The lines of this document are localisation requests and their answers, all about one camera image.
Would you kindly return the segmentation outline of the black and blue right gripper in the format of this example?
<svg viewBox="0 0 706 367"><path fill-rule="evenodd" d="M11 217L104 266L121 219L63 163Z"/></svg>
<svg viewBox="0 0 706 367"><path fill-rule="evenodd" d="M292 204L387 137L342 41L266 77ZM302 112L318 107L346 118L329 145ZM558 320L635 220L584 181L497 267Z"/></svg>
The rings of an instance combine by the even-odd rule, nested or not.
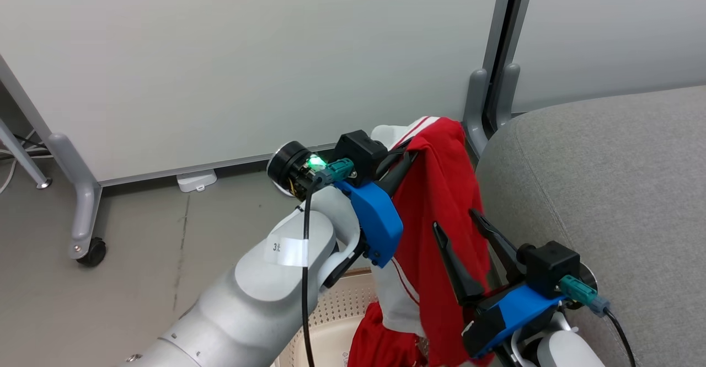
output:
<svg viewBox="0 0 706 367"><path fill-rule="evenodd" d="M459 305L470 305L473 319L462 330L462 342L472 359L502 350L550 329L562 307L587 306L598 314L598 291L580 277L577 252L550 241L541 247L524 244L518 250L477 209L469 216L505 270L509 284L484 296L484 287L467 271L451 239L438 222L432 230L443 265Z"/></svg>

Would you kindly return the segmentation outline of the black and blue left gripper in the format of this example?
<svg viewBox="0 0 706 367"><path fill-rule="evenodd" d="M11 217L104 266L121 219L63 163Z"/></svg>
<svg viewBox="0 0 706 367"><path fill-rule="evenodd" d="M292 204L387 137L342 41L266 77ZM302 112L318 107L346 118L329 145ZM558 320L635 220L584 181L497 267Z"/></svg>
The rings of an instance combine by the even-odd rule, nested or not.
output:
<svg viewBox="0 0 706 367"><path fill-rule="evenodd" d="M272 154L267 174L300 201L327 186L341 191L350 199L360 223L361 253L382 268L392 259L403 234L392 198L418 155L407 151L412 140L389 151L365 131L352 131L340 136L328 160L291 141Z"/></svg>

